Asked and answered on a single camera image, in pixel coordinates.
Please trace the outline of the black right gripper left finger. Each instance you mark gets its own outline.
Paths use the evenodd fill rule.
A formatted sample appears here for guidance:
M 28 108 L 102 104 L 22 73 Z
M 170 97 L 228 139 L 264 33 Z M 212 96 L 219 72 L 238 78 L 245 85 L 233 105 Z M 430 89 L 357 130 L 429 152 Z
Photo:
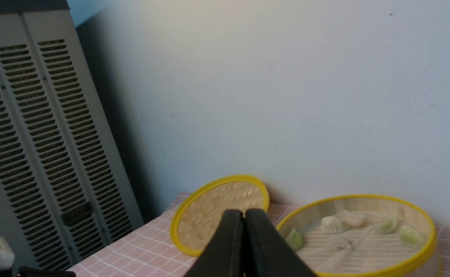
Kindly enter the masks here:
M 204 251 L 185 273 L 186 277 L 242 277 L 243 214 L 223 212 L 218 227 Z

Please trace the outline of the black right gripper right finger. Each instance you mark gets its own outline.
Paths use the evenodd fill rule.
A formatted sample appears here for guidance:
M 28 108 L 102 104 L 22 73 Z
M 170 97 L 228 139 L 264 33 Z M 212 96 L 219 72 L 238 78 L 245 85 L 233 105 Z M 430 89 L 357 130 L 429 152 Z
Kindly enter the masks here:
M 285 242 L 262 209 L 245 212 L 246 277 L 315 277 Z

